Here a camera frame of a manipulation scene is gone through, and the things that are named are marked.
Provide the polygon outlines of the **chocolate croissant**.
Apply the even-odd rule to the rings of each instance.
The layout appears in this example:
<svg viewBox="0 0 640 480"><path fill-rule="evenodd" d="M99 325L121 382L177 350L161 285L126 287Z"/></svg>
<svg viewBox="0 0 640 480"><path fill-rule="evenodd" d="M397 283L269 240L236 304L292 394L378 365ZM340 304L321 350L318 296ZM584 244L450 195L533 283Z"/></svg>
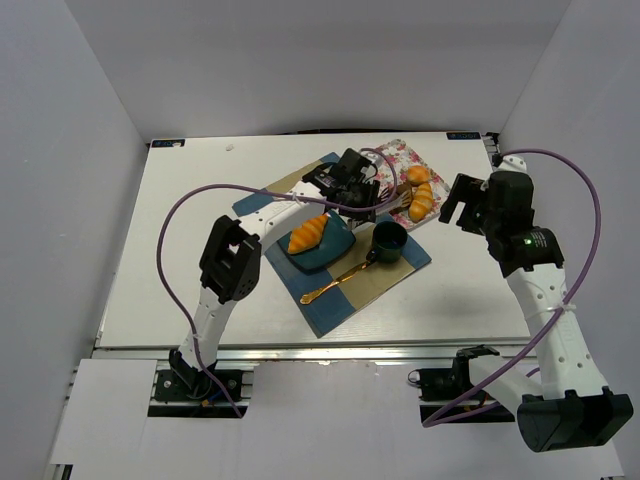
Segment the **chocolate croissant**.
<svg viewBox="0 0 640 480"><path fill-rule="evenodd" d="M413 187L410 183L403 183L398 191L395 200L395 210L401 211L409 208L413 200Z"/></svg>

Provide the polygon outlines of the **large orange striped croissant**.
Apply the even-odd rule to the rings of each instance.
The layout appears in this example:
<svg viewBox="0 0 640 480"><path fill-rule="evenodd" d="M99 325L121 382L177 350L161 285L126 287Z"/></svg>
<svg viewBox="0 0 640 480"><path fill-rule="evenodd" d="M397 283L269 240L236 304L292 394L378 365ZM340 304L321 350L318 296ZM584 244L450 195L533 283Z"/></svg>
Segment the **large orange striped croissant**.
<svg viewBox="0 0 640 480"><path fill-rule="evenodd" d="M327 213L314 217L293 229L290 234L287 252L297 255L318 246L329 221Z"/></svg>

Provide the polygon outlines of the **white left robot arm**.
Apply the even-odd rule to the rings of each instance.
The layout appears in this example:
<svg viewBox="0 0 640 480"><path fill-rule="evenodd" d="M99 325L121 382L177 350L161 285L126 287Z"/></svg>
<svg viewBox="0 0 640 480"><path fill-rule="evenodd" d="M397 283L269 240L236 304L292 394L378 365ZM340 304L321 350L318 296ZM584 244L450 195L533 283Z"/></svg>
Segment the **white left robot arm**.
<svg viewBox="0 0 640 480"><path fill-rule="evenodd" d="M334 210L358 224L372 221L384 205L379 181L369 177L378 161L348 149L333 164L314 167L288 191L260 191L266 204L213 224L199 260L200 295L195 312L185 314L189 331L169 353L170 371L185 395L202 400L226 394L215 376L219 344L237 303L257 286L263 253L281 237Z"/></svg>

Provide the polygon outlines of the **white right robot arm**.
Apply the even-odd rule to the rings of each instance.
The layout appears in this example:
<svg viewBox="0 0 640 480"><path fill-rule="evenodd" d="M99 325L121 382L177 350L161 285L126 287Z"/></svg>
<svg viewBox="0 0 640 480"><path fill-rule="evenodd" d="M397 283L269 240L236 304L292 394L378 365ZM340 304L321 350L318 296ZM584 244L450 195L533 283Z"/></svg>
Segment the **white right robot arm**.
<svg viewBox="0 0 640 480"><path fill-rule="evenodd" d="M499 354L488 347L459 353L455 367L464 386L484 390L516 420L534 452L606 444L632 417L626 394L614 393L599 371L566 300L564 257L554 233L534 224L534 185L526 173L496 171L487 180L456 177L440 220L457 221L483 236L490 255L516 296L535 343L541 380L514 367L503 374Z"/></svg>

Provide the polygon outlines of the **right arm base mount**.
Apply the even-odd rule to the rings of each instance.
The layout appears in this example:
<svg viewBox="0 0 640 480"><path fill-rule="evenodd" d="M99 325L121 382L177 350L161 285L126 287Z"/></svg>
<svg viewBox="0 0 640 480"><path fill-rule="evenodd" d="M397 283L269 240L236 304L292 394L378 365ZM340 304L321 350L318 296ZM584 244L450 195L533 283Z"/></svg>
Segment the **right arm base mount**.
<svg viewBox="0 0 640 480"><path fill-rule="evenodd" d="M499 352L492 347L479 345L459 350L452 365L448 368L422 368L414 369L407 375L410 386L420 391L419 398L423 402L420 407L421 420L425 421L438 408L440 403L454 400L472 385L469 381L469 361L482 356L498 356ZM444 418L471 413L480 409L481 412L455 419L454 423L512 423L514 416L503 406L497 403L488 393L481 390L469 400L454 407Z"/></svg>

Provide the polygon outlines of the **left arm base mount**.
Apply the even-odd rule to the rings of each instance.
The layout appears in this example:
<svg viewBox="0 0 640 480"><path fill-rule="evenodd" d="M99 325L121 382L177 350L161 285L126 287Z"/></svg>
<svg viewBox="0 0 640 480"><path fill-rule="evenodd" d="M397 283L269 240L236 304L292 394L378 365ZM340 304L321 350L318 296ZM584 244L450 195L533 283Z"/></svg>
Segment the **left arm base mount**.
<svg viewBox="0 0 640 480"><path fill-rule="evenodd" d="M248 409L252 380L248 371L208 368L218 382L198 366L190 366L177 349L168 366L156 372L147 415L150 418L239 419Z"/></svg>

